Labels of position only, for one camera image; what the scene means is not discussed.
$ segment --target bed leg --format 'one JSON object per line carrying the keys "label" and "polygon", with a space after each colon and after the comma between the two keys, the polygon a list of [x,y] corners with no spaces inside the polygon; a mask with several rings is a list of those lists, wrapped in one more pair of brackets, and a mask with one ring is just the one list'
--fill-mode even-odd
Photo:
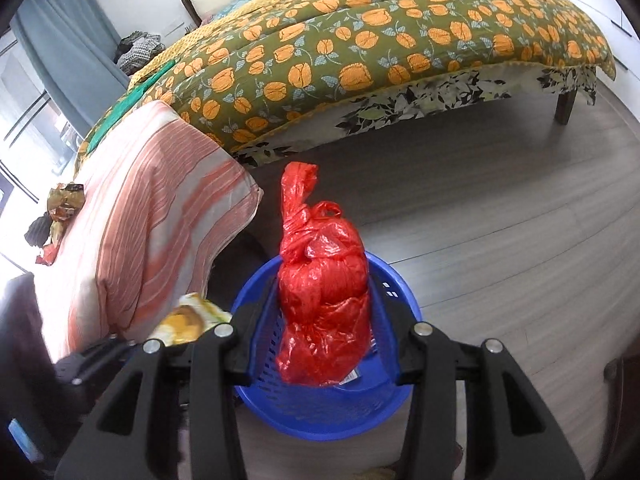
{"label": "bed leg", "polygon": [[556,107],[556,122],[566,126],[569,123],[569,117],[571,117],[571,110],[574,109],[575,96],[578,93],[577,89],[566,94],[560,94],[558,96],[558,106]]}

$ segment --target orange tulip pattern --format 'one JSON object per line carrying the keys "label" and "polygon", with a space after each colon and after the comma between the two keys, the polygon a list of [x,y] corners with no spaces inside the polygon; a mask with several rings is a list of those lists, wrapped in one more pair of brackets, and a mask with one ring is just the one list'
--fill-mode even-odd
{"label": "orange tulip pattern", "polygon": [[162,100],[234,154],[327,104],[447,72],[614,75],[601,31],[566,0],[277,0],[212,27],[135,107]]}

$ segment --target pink and white striped fabric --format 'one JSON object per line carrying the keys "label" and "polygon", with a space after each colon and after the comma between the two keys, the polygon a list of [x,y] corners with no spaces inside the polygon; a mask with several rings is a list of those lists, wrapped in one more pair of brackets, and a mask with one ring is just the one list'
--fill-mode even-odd
{"label": "pink and white striped fabric", "polygon": [[36,275],[55,362],[117,332],[144,340],[254,217],[262,190],[162,101],[123,120],[76,178],[86,203]]}

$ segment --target blue basket rim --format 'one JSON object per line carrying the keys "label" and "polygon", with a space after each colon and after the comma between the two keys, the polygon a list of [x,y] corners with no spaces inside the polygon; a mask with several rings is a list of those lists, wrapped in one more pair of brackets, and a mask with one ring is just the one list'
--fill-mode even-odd
{"label": "blue basket rim", "polygon": [[[406,298],[409,307],[414,313],[415,318],[418,321],[422,320],[422,314],[420,313],[420,306],[418,305],[417,300],[414,297],[414,294],[411,292],[411,289],[406,284],[405,280],[400,276],[400,274],[391,267],[384,260],[377,257],[375,254],[369,253],[369,251],[365,251],[367,260],[373,266],[383,270],[386,272],[392,279],[392,281],[399,286],[402,294]],[[233,307],[231,308],[231,312],[235,312],[236,308],[241,304],[241,299],[247,295],[247,292],[256,285],[258,280],[261,280],[265,273],[273,274],[273,267],[277,269],[280,267],[282,263],[282,258],[280,256],[276,256],[266,262],[263,266],[258,269],[254,275],[244,284],[240,293],[236,297],[234,301]],[[288,434],[290,436],[294,436],[297,438],[302,438],[304,440],[311,440],[315,442],[328,442],[331,440],[342,440],[344,438],[349,438],[352,436],[359,435],[361,433],[365,433],[366,431],[372,430],[373,428],[380,425],[382,422],[387,420],[391,415],[393,415],[407,400],[409,394],[411,393],[411,386],[397,386],[397,393],[392,397],[392,399],[388,402],[388,404],[375,415],[369,417],[365,422],[354,426],[353,428],[349,428],[348,430],[341,431],[332,431],[331,433],[311,433],[308,431],[296,430],[294,428],[290,428],[285,424],[279,422],[276,418],[273,418],[267,415],[263,410],[261,410],[256,404],[252,401],[251,397],[248,396],[245,392],[248,388],[244,386],[236,386],[236,391],[240,395],[242,401],[249,407],[249,409],[255,413],[259,418],[261,418],[264,422],[269,424],[271,427],[279,430],[282,433]]]}

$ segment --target knotted plastic bag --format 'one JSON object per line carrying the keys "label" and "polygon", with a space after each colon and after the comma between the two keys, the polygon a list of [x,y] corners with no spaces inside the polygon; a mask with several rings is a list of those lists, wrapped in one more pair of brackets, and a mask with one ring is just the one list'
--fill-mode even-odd
{"label": "knotted plastic bag", "polygon": [[370,346],[367,258],[340,206],[305,200],[318,167],[292,162],[282,175],[284,237],[278,272],[286,326],[276,359],[286,383],[337,384]]}

